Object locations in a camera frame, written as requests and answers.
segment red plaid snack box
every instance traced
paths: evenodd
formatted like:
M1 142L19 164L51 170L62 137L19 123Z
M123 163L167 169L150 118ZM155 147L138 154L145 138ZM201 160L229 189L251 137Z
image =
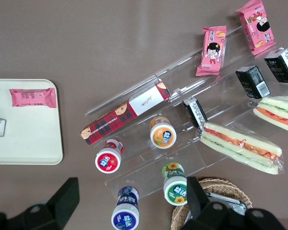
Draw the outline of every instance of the red plaid snack box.
M163 82L152 84L89 124L80 134L91 145L169 97L169 91Z

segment white tray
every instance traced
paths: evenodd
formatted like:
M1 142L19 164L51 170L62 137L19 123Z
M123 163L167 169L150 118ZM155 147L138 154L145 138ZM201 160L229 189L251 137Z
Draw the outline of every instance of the white tray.
M57 108L12 107L9 89L56 91ZM49 80L0 79L0 118L6 119L0 138L0 164L58 164L63 158L58 94Z

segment wicker basket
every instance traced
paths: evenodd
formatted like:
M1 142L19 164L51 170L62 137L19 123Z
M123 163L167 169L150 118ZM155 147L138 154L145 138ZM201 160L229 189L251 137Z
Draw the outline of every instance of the wicker basket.
M216 193L219 195L227 196L233 199L242 200L245 202L248 208L252 208L250 199L234 184L229 181L213 178L205 178L200 181L203 189ZM171 230L180 230L186 220L189 213L188 204L178 206L174 209L172 215Z

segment barcode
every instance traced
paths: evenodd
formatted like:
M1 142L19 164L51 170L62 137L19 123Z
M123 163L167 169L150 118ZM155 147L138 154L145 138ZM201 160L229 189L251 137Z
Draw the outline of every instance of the barcode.
M123 147L123 144L121 142L119 142L117 148L121 151L121 148Z
M256 88L258 89L259 94L262 97L265 97L265 96L270 94L269 88L266 85L265 81L263 81L263 82L259 83L258 85L256 85Z

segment brown table surface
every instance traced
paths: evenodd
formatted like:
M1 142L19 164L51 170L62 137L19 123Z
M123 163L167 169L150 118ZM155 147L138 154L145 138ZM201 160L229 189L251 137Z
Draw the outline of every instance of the brown table surface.
M55 166L0 165L0 211L9 218L49 199L78 177L80 204L66 230L112 229L115 206L94 165L94 148L79 136L85 112L187 54L202 48L204 26L239 26L246 0L0 0L0 78L49 79L59 91L64 158ZM288 47L288 0L264 0L278 46ZM196 176L226 178L254 207L288 229L288 132L273 142L285 174L273 176L226 159ZM138 229L170 229L171 207L158 191L139 202Z

